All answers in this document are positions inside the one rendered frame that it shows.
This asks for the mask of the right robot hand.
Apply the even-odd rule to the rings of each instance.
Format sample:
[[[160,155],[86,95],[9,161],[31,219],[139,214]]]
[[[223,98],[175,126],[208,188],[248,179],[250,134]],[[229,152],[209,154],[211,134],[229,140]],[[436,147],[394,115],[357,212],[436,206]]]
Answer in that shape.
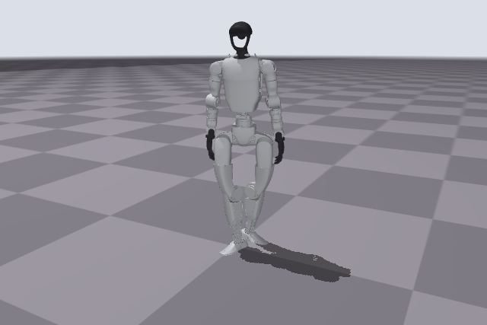
[[[215,138],[215,131],[214,129],[210,129],[208,131],[208,135],[205,136],[207,138],[207,150],[208,150],[208,156],[214,161],[215,160],[215,155],[212,152],[212,140]]]

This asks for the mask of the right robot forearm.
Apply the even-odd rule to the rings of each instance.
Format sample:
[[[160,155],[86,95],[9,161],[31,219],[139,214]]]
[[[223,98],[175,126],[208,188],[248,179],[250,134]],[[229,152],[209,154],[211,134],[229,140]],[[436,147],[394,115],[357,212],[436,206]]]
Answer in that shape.
[[[205,104],[206,105],[206,104]],[[206,118],[206,133],[208,135],[208,131],[210,129],[214,129],[215,134],[216,134],[216,126],[217,126],[217,113],[218,113],[218,108],[217,107],[210,107],[206,105],[206,113],[207,113],[207,118]]]

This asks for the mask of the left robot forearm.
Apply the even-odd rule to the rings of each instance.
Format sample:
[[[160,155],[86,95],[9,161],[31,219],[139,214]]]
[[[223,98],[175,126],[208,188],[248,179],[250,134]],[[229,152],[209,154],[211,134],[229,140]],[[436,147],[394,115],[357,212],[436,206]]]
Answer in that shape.
[[[272,128],[274,129],[274,133],[273,133],[274,137],[277,132],[280,132],[283,138],[284,130],[282,129],[283,123],[282,123],[282,108],[281,108],[280,97],[279,97],[279,107],[272,108],[269,111],[269,114],[271,115]]]

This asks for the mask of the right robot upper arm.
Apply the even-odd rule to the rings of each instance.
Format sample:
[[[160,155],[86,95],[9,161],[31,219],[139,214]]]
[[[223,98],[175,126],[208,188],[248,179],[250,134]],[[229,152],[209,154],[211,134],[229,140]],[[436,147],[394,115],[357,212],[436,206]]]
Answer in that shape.
[[[209,68],[209,89],[210,94],[207,96],[205,103],[210,107],[218,107],[221,103],[221,98],[219,97],[221,90],[221,74],[222,74],[222,63],[224,60],[213,62]]]

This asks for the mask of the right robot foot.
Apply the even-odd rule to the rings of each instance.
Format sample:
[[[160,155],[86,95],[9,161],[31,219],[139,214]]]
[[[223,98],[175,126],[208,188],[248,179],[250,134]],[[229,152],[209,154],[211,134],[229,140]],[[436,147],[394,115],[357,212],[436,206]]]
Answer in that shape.
[[[238,239],[237,239],[238,240]],[[237,244],[237,242],[232,241],[226,248],[224,248],[220,254],[222,256],[228,256],[233,253],[236,253],[237,251],[245,248],[248,246],[247,240],[242,238],[242,243]]]

